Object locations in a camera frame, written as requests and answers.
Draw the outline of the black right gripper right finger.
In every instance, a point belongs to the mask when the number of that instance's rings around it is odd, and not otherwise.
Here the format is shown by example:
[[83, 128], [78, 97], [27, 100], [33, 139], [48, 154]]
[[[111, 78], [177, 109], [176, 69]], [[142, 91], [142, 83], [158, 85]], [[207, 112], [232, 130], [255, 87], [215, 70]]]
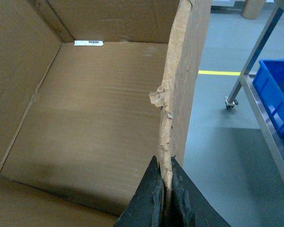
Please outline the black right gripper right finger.
[[173, 227], [229, 227], [210, 205], [175, 157], [172, 163], [171, 225]]

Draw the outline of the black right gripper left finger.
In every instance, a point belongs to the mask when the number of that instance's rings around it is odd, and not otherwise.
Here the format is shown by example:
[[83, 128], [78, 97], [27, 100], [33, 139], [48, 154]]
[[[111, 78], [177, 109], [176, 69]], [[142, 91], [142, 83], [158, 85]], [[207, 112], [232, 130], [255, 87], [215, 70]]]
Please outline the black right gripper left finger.
[[153, 156], [128, 206], [115, 227], [159, 227], [163, 180], [156, 156]]

